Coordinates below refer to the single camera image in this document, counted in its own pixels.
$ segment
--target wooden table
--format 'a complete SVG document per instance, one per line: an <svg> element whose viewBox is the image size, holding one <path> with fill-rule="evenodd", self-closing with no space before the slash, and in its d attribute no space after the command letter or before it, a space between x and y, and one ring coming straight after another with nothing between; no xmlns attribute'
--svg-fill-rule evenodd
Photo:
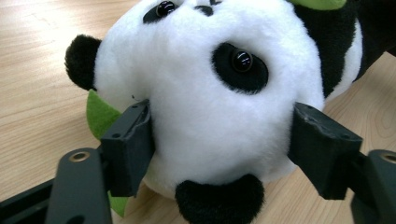
<svg viewBox="0 0 396 224"><path fill-rule="evenodd" d="M3 0L0 5L0 201L54 177L58 160L98 147L87 92L64 71L77 34L104 37L136 1ZM362 151L396 150L396 59L385 54L325 112L364 138ZM300 170L266 186L256 223L352 223L349 202L322 200ZM185 223L175 202L142 187L115 223Z"/></svg>

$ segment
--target green leaf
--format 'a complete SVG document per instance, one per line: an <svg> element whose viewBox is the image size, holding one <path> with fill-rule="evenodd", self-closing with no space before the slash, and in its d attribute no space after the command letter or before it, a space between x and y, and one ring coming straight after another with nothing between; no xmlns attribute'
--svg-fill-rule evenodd
<svg viewBox="0 0 396 224"><path fill-rule="evenodd" d="M125 215L125 207L128 203L127 197L113 197L110 192L108 193L108 199L110 200L110 206L120 217Z"/></svg>
<svg viewBox="0 0 396 224"><path fill-rule="evenodd" d="M102 100L96 91L90 90L87 100L87 121L93 136L100 139L120 116L120 111Z"/></svg>
<svg viewBox="0 0 396 224"><path fill-rule="evenodd" d="M347 0L289 0L295 5L316 10L335 10L344 6Z"/></svg>

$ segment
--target panda face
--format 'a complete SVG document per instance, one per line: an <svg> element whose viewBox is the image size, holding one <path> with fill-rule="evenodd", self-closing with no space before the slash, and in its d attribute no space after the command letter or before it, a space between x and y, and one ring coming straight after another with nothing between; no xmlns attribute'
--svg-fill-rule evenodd
<svg viewBox="0 0 396 224"><path fill-rule="evenodd" d="M263 183L287 174L293 105L321 109L320 62L284 0L144 0L102 41L94 87L118 110L149 99L147 185Z"/></svg>

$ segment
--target stuffed panda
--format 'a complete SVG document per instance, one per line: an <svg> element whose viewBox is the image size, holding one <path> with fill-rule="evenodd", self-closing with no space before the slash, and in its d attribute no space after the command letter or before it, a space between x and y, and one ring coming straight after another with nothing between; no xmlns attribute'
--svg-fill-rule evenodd
<svg viewBox="0 0 396 224"><path fill-rule="evenodd" d="M287 156L294 104L322 109L394 52L395 8L389 0L142 0L103 40L77 36L65 64L73 82L120 112L149 100L156 151L144 181L176 199L184 218L249 223L262 185L295 167Z"/></svg>

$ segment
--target panda head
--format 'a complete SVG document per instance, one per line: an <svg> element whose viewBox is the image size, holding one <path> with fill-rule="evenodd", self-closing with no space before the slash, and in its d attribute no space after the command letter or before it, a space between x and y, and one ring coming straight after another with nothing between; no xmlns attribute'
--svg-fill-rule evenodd
<svg viewBox="0 0 396 224"><path fill-rule="evenodd" d="M324 102L318 50L285 0L143 0L102 41L78 36L66 66L119 111L149 99L156 152L145 182L192 223L199 206L204 217L221 207L222 220L238 209L253 219L262 183L293 169L294 104Z"/></svg>

